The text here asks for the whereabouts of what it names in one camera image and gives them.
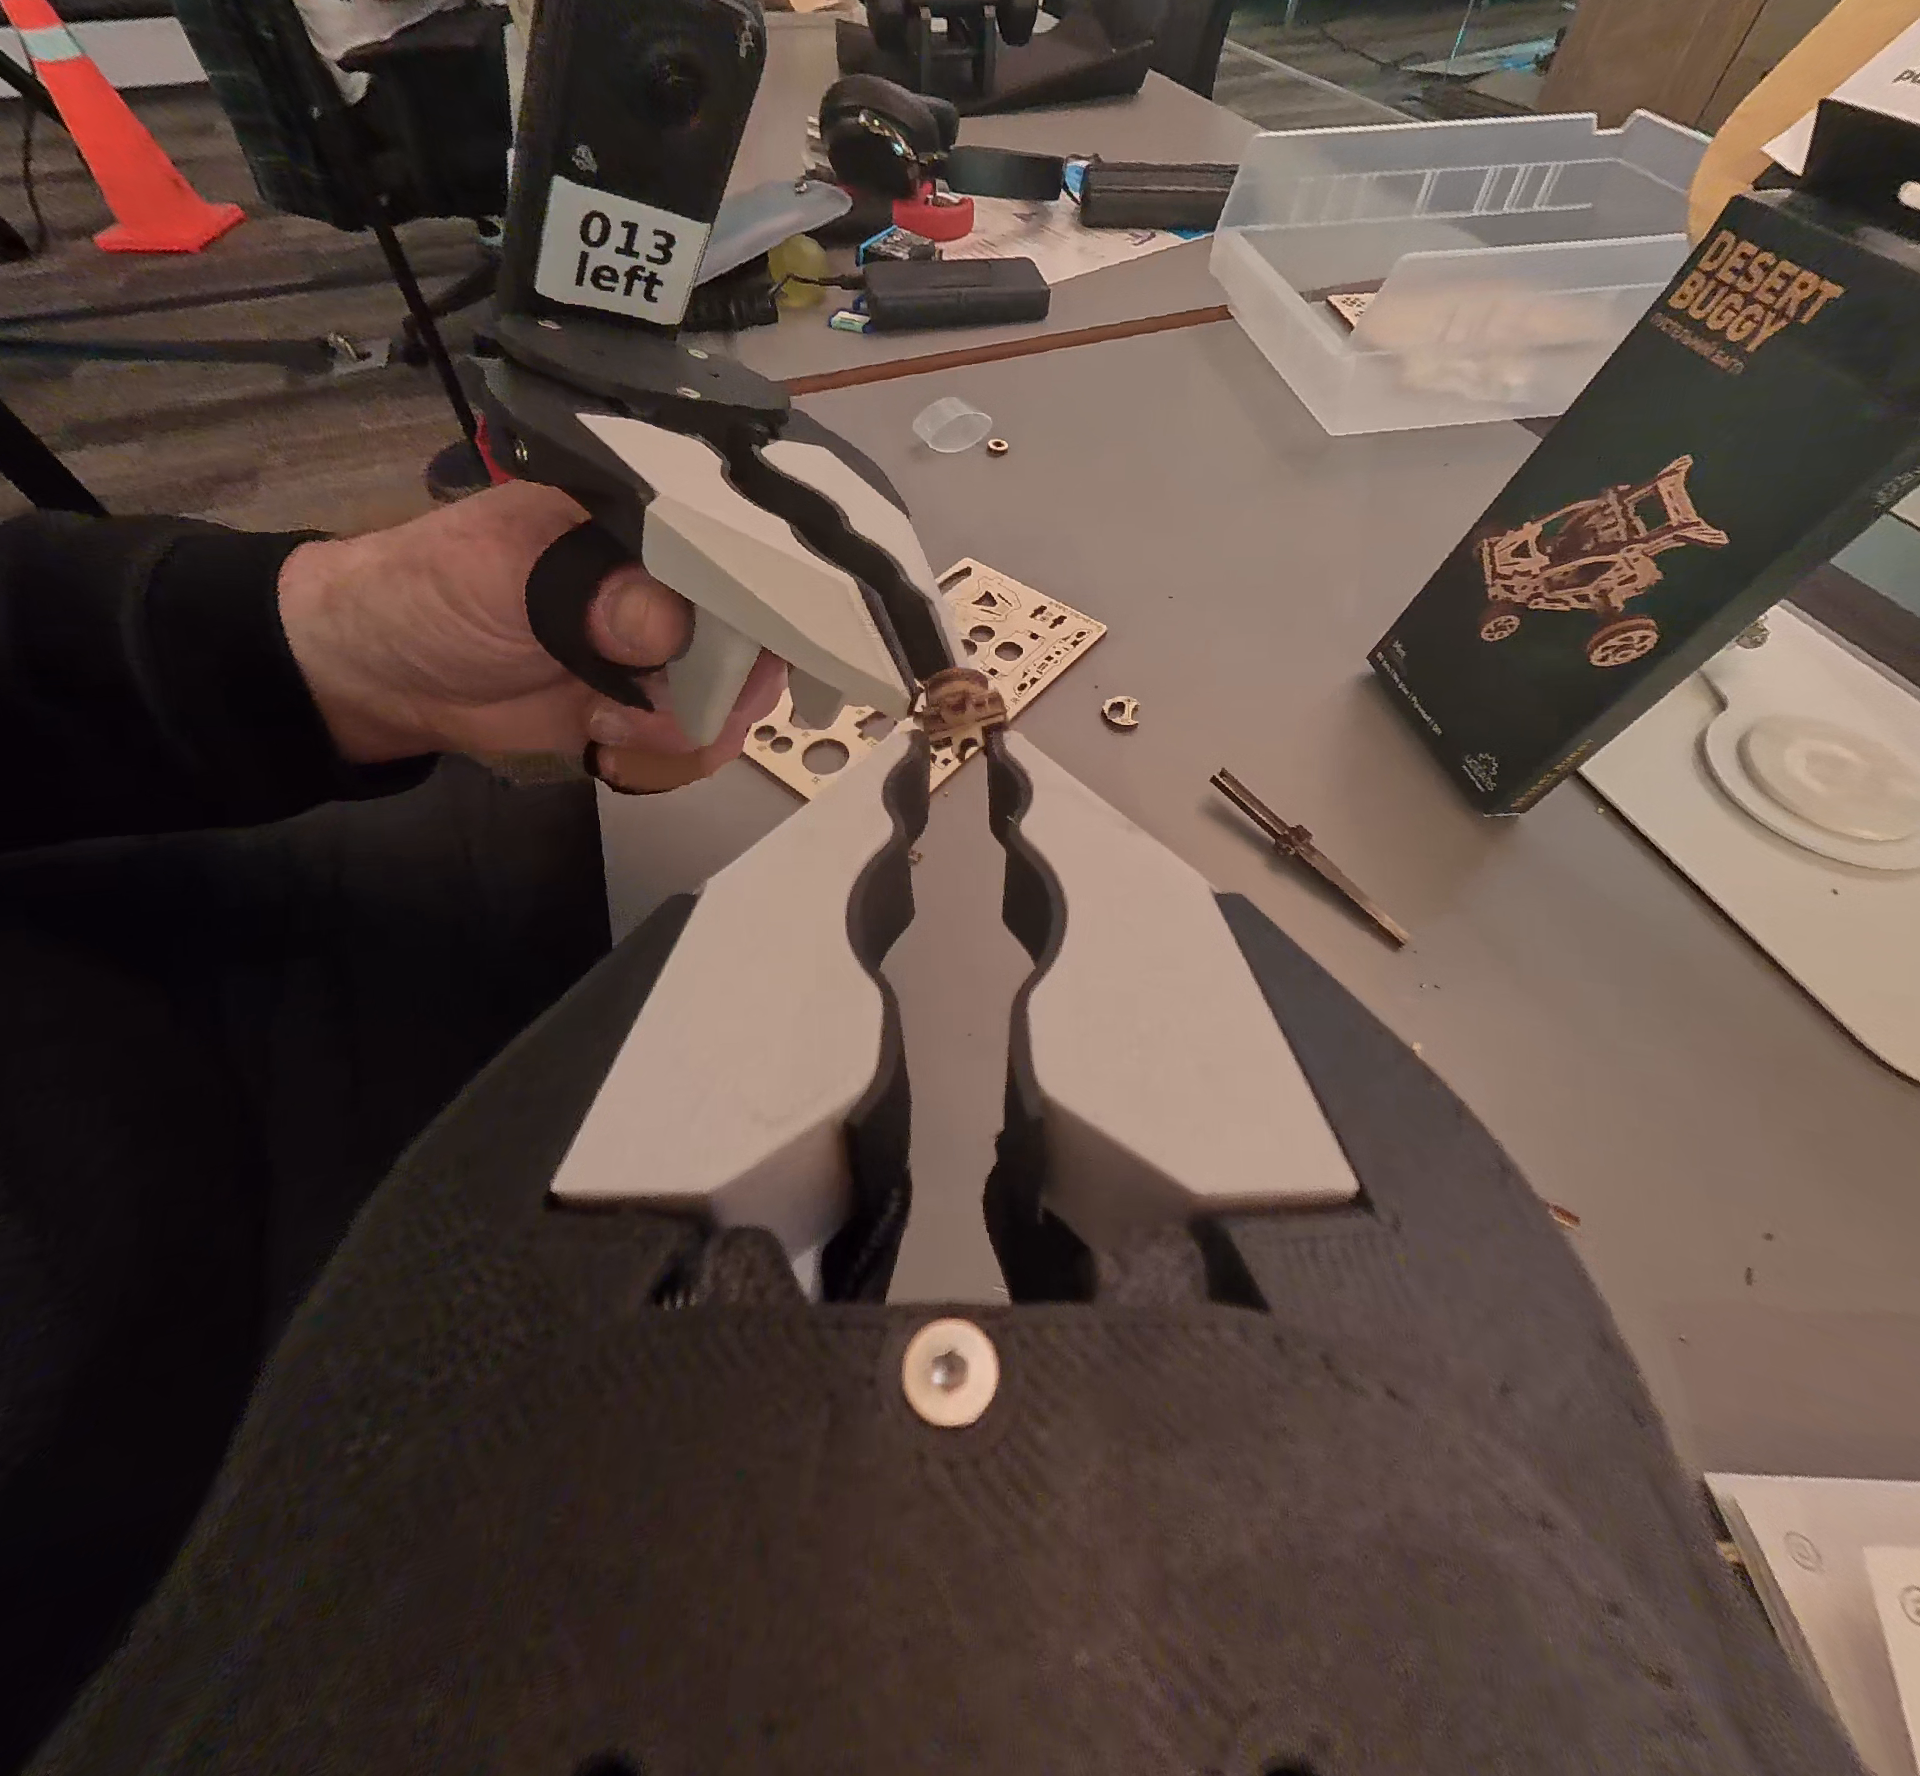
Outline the orange traffic cone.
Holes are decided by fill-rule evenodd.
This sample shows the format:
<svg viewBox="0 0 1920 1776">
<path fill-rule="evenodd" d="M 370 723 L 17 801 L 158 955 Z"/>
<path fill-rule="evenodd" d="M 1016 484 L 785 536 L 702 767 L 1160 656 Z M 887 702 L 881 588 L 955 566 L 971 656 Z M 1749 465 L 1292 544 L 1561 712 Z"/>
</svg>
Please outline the orange traffic cone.
<svg viewBox="0 0 1920 1776">
<path fill-rule="evenodd" d="M 110 211 L 93 237 L 104 254 L 203 254 L 237 227 L 241 205 L 208 204 L 108 85 L 51 0 L 1 0 L 1 18 L 28 51 L 29 76 L 72 137 Z"/>
</svg>

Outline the white printed paper sheet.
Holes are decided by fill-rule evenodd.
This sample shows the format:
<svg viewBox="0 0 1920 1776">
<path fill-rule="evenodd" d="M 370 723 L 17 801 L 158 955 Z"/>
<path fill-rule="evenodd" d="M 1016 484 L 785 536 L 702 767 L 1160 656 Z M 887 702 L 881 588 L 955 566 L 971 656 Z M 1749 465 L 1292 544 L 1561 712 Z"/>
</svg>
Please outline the white printed paper sheet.
<svg viewBox="0 0 1920 1776">
<path fill-rule="evenodd" d="M 1035 215 L 1035 261 L 1049 280 L 1107 269 L 1152 254 L 1178 250 L 1204 233 L 1161 227 L 1096 227 L 1084 221 L 1075 198 L 1060 198 Z"/>
</svg>

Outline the person's left hand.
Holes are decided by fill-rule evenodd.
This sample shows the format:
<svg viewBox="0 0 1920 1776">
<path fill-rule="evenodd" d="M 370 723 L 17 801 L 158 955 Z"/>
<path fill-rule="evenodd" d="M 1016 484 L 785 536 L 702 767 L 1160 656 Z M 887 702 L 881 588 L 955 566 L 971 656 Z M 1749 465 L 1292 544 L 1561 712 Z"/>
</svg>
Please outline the person's left hand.
<svg viewBox="0 0 1920 1776">
<path fill-rule="evenodd" d="M 531 635 L 524 588 L 586 513 L 563 492 L 504 484 L 432 516 L 297 547 L 276 577 L 282 635 L 350 763 L 415 755 L 566 755 L 622 795 L 703 780 L 744 752 L 787 683 L 758 653 L 716 741 L 694 745 L 648 685 L 624 708 Z"/>
</svg>

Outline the long wooden frame strip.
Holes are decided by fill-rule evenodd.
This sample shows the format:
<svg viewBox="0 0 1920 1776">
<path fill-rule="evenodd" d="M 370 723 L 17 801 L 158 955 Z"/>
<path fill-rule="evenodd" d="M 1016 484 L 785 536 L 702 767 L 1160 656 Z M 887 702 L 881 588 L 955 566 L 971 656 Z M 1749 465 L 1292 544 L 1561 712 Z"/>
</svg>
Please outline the long wooden frame strip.
<svg viewBox="0 0 1920 1776">
<path fill-rule="evenodd" d="M 1225 769 L 1211 773 L 1208 789 L 1214 789 L 1244 823 L 1250 823 L 1275 855 L 1296 860 L 1303 871 L 1342 898 L 1342 902 L 1353 909 L 1389 948 L 1404 950 L 1410 943 L 1410 932 L 1372 898 L 1368 898 L 1355 880 L 1330 864 L 1330 859 L 1311 839 L 1311 831 L 1285 823 Z"/>
</svg>

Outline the person's left forearm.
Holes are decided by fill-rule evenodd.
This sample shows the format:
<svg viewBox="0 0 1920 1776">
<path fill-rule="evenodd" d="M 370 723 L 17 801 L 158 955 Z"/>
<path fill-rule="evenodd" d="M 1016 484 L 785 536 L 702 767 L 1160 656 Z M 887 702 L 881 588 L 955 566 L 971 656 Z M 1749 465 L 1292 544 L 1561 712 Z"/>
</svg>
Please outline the person's left forearm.
<svg viewBox="0 0 1920 1776">
<path fill-rule="evenodd" d="M 203 519 L 1 526 L 1 850 L 257 827 L 427 780 L 350 763 L 287 651 L 276 577 L 316 534 Z"/>
</svg>

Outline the grey plastic panel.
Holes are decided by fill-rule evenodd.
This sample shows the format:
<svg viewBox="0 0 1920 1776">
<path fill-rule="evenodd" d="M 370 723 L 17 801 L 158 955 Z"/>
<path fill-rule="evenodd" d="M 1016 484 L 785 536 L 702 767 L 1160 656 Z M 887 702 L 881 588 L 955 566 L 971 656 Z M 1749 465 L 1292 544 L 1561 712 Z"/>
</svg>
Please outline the grey plastic panel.
<svg viewBox="0 0 1920 1776">
<path fill-rule="evenodd" d="M 803 176 L 755 183 L 721 201 L 694 280 L 709 284 L 731 275 L 777 250 L 785 240 L 814 233 L 848 211 L 850 196 L 831 182 Z"/>
</svg>

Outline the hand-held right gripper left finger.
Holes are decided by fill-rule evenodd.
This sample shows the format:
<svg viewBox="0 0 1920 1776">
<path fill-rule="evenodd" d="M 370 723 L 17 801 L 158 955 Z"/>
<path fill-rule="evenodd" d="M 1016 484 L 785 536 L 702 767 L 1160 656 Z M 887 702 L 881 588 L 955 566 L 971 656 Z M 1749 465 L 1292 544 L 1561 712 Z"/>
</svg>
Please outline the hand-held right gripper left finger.
<svg viewBox="0 0 1920 1776">
<path fill-rule="evenodd" d="M 910 1211 L 910 1082 L 881 961 L 912 923 L 924 735 L 892 733 L 696 898 L 563 1156 L 563 1207 L 760 1231 L 827 1301 L 881 1300 Z"/>
</svg>

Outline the black red headphones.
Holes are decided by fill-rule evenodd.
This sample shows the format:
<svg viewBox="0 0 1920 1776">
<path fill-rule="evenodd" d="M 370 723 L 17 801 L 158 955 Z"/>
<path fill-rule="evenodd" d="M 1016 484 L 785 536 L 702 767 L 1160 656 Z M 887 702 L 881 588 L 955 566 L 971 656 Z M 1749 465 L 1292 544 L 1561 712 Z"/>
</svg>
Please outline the black red headphones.
<svg viewBox="0 0 1920 1776">
<path fill-rule="evenodd" d="M 946 248 L 973 233 L 971 198 L 946 183 L 957 143 L 952 103 L 877 76 L 844 76 L 821 98 L 819 137 L 857 237 L 898 227 Z"/>
</svg>

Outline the wooden parts sheet round holes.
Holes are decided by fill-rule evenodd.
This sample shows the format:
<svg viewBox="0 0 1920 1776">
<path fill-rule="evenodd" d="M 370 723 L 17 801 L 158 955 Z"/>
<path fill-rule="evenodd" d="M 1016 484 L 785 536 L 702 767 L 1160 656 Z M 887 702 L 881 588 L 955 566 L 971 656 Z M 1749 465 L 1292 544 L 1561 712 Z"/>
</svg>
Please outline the wooden parts sheet round holes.
<svg viewBox="0 0 1920 1776">
<path fill-rule="evenodd" d="M 1018 577 L 959 558 L 939 577 L 963 667 L 985 676 L 1016 720 L 1104 640 L 1107 628 Z M 827 728 L 803 728 L 782 694 L 746 739 L 744 759 L 810 802 L 841 769 L 885 741 L 896 720 L 846 706 Z"/>
</svg>

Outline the dark plaid cloth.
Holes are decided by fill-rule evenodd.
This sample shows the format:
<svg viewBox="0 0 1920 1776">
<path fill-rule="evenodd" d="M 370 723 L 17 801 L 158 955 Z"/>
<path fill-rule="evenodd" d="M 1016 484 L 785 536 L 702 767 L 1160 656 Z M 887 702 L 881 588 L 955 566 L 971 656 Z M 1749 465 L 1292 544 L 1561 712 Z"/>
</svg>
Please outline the dark plaid cloth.
<svg viewBox="0 0 1920 1776">
<path fill-rule="evenodd" d="M 293 0 L 169 0 L 243 153 L 280 215 L 350 233 L 393 221 L 369 143 Z"/>
</svg>

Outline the rounded wooden board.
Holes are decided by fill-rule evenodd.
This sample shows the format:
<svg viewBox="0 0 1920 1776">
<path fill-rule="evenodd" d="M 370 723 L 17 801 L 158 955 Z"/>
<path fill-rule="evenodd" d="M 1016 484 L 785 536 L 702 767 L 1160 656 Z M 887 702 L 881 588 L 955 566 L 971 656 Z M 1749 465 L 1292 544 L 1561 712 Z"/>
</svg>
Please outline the rounded wooden board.
<svg viewBox="0 0 1920 1776">
<path fill-rule="evenodd" d="M 1723 205 L 1767 169 L 1767 148 L 1915 22 L 1916 0 L 1838 0 L 1711 137 L 1687 196 L 1687 233 L 1704 240 Z"/>
</svg>

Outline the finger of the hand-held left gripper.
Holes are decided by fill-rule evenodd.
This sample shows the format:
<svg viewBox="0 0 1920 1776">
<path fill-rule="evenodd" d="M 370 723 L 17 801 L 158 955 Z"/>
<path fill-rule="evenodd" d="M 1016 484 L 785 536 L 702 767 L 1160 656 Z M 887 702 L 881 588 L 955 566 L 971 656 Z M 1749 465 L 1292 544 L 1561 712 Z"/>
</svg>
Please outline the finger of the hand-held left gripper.
<svg viewBox="0 0 1920 1776">
<path fill-rule="evenodd" d="M 799 549 L 791 530 L 731 487 L 717 445 L 635 416 L 580 413 L 592 445 L 622 465 L 638 495 L 638 563 L 690 609 L 690 640 L 665 665 L 669 706 L 680 728 L 724 728 L 755 662 L 773 651 L 746 577 L 767 576 L 777 554 Z M 841 702 L 907 717 L 920 683 L 841 683 L 803 676 L 806 701 L 831 717 Z"/>
<path fill-rule="evenodd" d="M 755 634 L 803 676 L 925 683 L 955 665 L 946 598 L 907 511 L 821 443 L 731 445 L 731 487 L 799 549 L 746 577 Z"/>
</svg>

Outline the dark model kit box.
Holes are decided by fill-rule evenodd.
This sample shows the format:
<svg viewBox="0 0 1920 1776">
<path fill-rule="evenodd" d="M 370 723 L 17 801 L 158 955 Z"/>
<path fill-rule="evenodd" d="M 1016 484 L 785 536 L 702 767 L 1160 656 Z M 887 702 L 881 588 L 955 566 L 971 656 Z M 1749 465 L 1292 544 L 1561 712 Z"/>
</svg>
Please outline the dark model kit box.
<svg viewBox="0 0 1920 1776">
<path fill-rule="evenodd" d="M 1916 487 L 1916 126 L 1820 103 L 1368 656 L 1491 819 Z"/>
</svg>

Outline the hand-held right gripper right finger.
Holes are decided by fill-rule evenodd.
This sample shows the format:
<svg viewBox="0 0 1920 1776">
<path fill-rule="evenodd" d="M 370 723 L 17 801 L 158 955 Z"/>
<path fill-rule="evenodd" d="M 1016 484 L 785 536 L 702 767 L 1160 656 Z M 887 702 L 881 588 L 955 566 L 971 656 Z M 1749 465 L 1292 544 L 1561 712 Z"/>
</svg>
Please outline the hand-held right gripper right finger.
<svg viewBox="0 0 1920 1776">
<path fill-rule="evenodd" d="M 1207 878 L 1029 739 L 986 741 L 999 917 L 1029 957 L 981 1217 L 1013 1304 L 1229 1218 L 1361 1200 L 1250 950 Z"/>
</svg>

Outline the person's black clothing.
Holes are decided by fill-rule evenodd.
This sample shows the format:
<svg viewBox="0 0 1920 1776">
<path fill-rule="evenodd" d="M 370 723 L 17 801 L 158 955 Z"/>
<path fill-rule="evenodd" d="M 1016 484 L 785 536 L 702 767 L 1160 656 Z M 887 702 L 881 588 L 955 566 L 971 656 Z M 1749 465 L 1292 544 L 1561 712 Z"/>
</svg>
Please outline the person's black clothing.
<svg viewBox="0 0 1920 1776">
<path fill-rule="evenodd" d="M 563 1145 L 694 892 L 609 939 L 590 792 L 444 763 L 261 831 L 1 859 L 1 1770 L 196 1521 L 352 1218 L 484 1066 Z"/>
</svg>

